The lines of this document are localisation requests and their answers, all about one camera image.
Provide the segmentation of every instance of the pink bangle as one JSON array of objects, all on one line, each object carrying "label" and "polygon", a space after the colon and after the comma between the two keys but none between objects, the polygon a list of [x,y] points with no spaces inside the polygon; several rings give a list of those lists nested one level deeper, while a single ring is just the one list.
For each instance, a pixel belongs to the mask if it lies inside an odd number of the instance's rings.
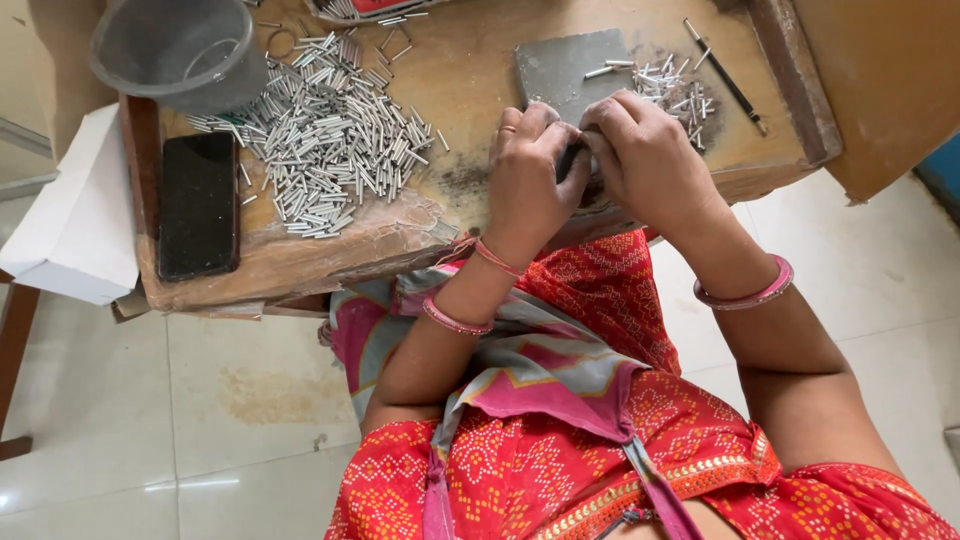
[{"label": "pink bangle", "polygon": [[433,321],[440,326],[453,330],[457,333],[465,333],[468,335],[483,335],[485,333],[490,333],[493,330],[493,321],[483,327],[472,327],[470,325],[465,325],[454,321],[450,317],[444,315],[433,303],[432,298],[427,298],[423,301],[423,312],[426,313],[428,317],[433,319]]},{"label": "pink bangle", "polygon": [[787,262],[785,258],[778,255],[771,254],[770,257],[774,258],[774,260],[777,262],[777,266],[780,267],[780,275],[777,276],[777,280],[774,281],[769,287],[761,290],[757,294],[752,294],[744,298],[737,298],[735,300],[717,300],[715,298],[710,298],[703,286],[700,285],[700,280],[697,280],[693,283],[693,294],[700,302],[703,302],[713,309],[718,309],[721,311],[746,309],[748,307],[756,307],[760,304],[770,302],[779,295],[783,294],[783,291],[785,291],[786,288],[790,286],[790,283],[793,282],[793,267],[790,266],[790,263]]},{"label": "pink bangle", "polygon": [[476,250],[478,254],[482,255],[486,260],[499,266],[500,269],[502,269],[504,272],[510,274],[515,278],[519,278],[523,276],[523,271],[515,269],[513,266],[500,260],[500,257],[497,257],[496,255],[494,255],[493,252],[490,251],[490,249],[488,249],[486,245],[484,245],[483,240],[477,238],[477,242],[475,245],[476,245]]}]

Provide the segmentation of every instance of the wire ring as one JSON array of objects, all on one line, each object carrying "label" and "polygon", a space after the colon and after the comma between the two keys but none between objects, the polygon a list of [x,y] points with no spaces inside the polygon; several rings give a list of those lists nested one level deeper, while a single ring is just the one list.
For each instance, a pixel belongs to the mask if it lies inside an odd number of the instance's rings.
[{"label": "wire ring", "polygon": [[[292,39],[293,42],[290,44],[289,51],[284,53],[283,56],[277,57],[270,54],[270,45],[274,42],[274,37],[277,37],[280,34],[289,35],[290,39]],[[277,30],[274,30],[273,32],[270,33],[270,36],[267,37],[267,46],[265,47],[267,49],[267,58],[269,58],[270,60],[282,61],[283,59],[287,58],[288,56],[290,56],[291,53],[294,52],[294,47],[296,46],[297,46],[297,35],[294,34],[292,30],[289,30],[287,28],[279,28]]]}]

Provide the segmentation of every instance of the wooden workbench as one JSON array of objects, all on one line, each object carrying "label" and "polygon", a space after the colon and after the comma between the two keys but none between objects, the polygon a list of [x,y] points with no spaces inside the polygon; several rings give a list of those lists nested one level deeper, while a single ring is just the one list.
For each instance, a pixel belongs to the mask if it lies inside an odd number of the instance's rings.
[{"label": "wooden workbench", "polygon": [[[309,15],[302,0],[264,0],[252,13],[257,20],[282,23],[298,34],[297,18],[313,36],[328,32],[322,21]],[[277,304],[335,290],[343,283],[429,266],[448,252],[452,236],[481,231],[487,221],[490,135],[502,110],[521,102],[513,50],[523,42],[617,27],[638,61],[662,60],[669,53],[696,60],[700,52],[683,25],[689,17],[770,131],[760,136],[705,65],[701,77],[719,106],[704,159],[731,203],[790,184],[840,152],[826,98],[786,0],[752,0],[749,9],[741,6],[727,13],[718,12],[709,0],[457,0],[433,6],[429,13],[406,24],[414,48],[391,66],[396,78],[388,93],[401,105],[416,107],[425,121],[442,130],[452,151],[435,144],[423,154],[431,165],[411,179],[397,201],[386,205],[368,198],[341,238],[304,240],[288,235],[270,202],[258,198],[242,208],[240,267],[224,276],[180,283],[157,279],[159,143],[194,132],[174,112],[158,113],[150,100],[122,97],[137,253],[153,308]],[[261,46],[272,30],[257,27]],[[389,30],[372,25],[353,35],[365,47],[365,66],[375,64],[372,49]],[[401,41],[396,39],[394,47]],[[282,46],[280,39],[275,46]],[[566,120],[575,124],[579,119]],[[245,199],[259,192],[264,165],[249,150],[242,151],[241,161],[253,180],[253,187],[241,187],[240,197]],[[551,245],[636,226],[602,194],[592,193]]]}]

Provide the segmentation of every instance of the woman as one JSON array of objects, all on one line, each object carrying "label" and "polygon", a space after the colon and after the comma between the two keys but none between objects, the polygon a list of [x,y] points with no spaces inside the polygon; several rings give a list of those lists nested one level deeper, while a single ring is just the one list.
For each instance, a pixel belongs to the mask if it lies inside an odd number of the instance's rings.
[{"label": "woman", "polygon": [[[326,537],[958,538],[902,479],[789,264],[739,225],[679,123],[620,91],[581,129],[543,104],[504,111],[476,253],[335,295],[364,440]],[[556,184],[578,140],[589,151]],[[680,379],[641,233],[537,259],[591,156],[693,268],[753,422]]]}]

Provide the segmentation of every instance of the woman's right hand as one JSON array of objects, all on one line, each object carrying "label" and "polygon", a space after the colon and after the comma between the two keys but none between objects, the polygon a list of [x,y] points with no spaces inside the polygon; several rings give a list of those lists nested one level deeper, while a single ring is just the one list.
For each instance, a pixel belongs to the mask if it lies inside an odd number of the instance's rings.
[{"label": "woman's right hand", "polygon": [[587,108],[581,139],[607,194],[635,219],[674,242],[730,213],[680,122],[628,90]]}]

